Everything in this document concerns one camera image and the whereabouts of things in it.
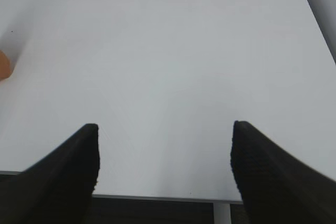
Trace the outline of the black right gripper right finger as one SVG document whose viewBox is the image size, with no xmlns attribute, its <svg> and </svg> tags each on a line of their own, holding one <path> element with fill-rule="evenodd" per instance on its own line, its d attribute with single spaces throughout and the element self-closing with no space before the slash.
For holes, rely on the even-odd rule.
<svg viewBox="0 0 336 224">
<path fill-rule="evenodd" d="M 234 123 L 230 165 L 250 223 L 335 223 L 335 181 L 247 121 Z"/>
</svg>

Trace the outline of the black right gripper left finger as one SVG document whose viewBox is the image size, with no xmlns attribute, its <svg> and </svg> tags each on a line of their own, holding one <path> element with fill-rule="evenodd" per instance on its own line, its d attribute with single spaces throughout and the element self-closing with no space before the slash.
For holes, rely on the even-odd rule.
<svg viewBox="0 0 336 224">
<path fill-rule="evenodd" d="M 85 124 L 33 166 L 1 179 L 1 223 L 82 223 L 99 169 L 99 127 Z"/>
</svg>

